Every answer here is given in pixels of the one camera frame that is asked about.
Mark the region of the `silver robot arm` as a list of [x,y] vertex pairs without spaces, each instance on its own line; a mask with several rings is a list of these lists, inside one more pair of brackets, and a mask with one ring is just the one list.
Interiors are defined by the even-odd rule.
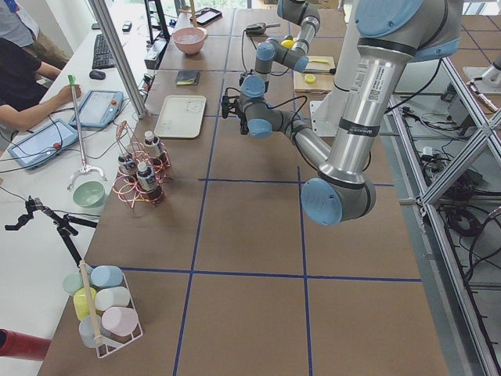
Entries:
[[277,15],[301,29],[296,39],[290,42],[268,38],[258,44],[254,73],[265,85],[268,85],[274,62],[299,73],[305,70],[310,43],[320,29],[318,9],[307,1],[279,0]]
[[460,1],[361,1],[354,11],[359,58],[337,134],[327,144],[297,114],[265,101],[272,65],[303,72],[321,24],[317,8],[306,1],[278,4],[278,15],[300,27],[297,41],[286,48],[270,38],[258,46],[254,73],[244,78],[233,108],[251,136],[282,132],[314,164],[317,175],[301,191],[312,221],[335,225],[373,208],[375,189],[363,169],[388,101],[408,63],[438,60],[458,49],[462,10]]

